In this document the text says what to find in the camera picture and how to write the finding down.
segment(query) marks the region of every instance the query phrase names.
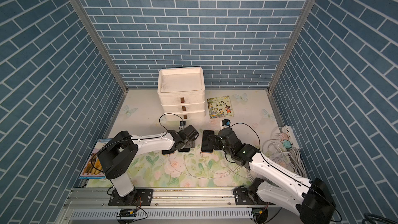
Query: book cover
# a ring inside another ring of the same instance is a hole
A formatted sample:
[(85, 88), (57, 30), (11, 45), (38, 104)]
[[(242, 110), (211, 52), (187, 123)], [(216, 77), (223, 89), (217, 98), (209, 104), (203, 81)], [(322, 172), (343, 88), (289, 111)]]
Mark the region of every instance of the book cover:
[(111, 138), (98, 139), (96, 145), (94, 146), (93, 151), (90, 154), (90, 157), (88, 158), (82, 172), (80, 173), (79, 179), (105, 179), (106, 178), (106, 176), (103, 172), (97, 170), (97, 169), (102, 170), (100, 160), (97, 157), (97, 152), (111, 140), (112, 140)]
[(229, 96), (207, 99), (210, 118), (223, 118), (234, 116)]

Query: white plastic drawer unit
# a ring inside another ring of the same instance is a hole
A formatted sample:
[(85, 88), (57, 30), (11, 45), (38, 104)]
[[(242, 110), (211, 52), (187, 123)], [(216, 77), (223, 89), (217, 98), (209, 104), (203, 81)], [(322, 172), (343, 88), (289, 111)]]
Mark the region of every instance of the white plastic drawer unit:
[(203, 111), (206, 109), (206, 102), (197, 103), (197, 104), (179, 104), (179, 105), (170, 105), (163, 106), (164, 112), (192, 112), (192, 111)]
[(164, 113), (174, 113), (184, 119), (204, 117), (206, 98), (202, 68), (161, 69), (158, 95)]

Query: power strip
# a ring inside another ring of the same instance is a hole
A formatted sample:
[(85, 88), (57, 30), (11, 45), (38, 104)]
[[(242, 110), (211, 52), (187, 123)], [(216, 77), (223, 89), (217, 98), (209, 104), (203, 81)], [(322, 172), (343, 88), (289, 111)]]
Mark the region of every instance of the power strip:
[(296, 148), (300, 149), (300, 146), (299, 146), (299, 144), (297, 142), (296, 136), (295, 136), (291, 126), (281, 127), (281, 132), (287, 134), (287, 136), (289, 137), (289, 141), (291, 142), (293, 147), (296, 147)]

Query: blue brick wallpaper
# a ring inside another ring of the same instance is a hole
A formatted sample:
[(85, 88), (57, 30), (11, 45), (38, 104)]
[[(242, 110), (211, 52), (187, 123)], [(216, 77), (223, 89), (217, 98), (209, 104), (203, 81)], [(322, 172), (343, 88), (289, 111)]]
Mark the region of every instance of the blue brick wallpaper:
[(0, 223), (55, 221), (121, 97), (68, 0), (0, 0)]
[(305, 0), (81, 0), (130, 88), (201, 66), (211, 87), (267, 87)]
[(349, 223), (398, 217), (397, 54), (398, 0), (316, 0), (274, 93)]

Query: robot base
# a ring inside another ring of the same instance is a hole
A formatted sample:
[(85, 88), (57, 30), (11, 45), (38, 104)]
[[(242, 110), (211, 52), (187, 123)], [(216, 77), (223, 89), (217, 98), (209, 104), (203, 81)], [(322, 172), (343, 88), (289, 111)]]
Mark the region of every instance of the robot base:
[(134, 189), (125, 197), (120, 197), (117, 190), (114, 189), (109, 199), (108, 206), (150, 206), (152, 195), (153, 189)]

